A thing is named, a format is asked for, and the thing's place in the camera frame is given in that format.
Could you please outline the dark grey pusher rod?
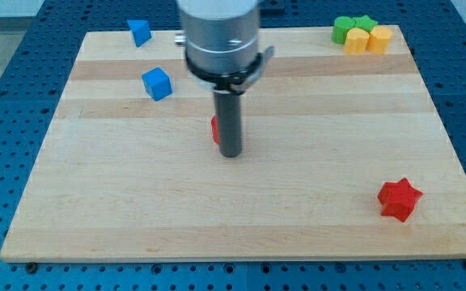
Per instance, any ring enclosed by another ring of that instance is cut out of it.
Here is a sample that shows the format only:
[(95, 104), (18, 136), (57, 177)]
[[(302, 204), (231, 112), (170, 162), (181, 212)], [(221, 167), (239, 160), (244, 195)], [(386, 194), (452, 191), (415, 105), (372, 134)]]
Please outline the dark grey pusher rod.
[(218, 145), (222, 156), (234, 158), (242, 151), (240, 96), (214, 92)]

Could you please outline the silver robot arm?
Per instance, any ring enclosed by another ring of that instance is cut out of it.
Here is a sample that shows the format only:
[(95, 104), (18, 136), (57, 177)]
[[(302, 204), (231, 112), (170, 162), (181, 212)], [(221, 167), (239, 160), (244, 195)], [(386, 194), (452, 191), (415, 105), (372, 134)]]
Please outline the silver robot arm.
[(189, 71), (212, 85), (218, 143), (234, 158), (243, 147), (240, 96), (261, 68), (257, 0), (178, 0)]

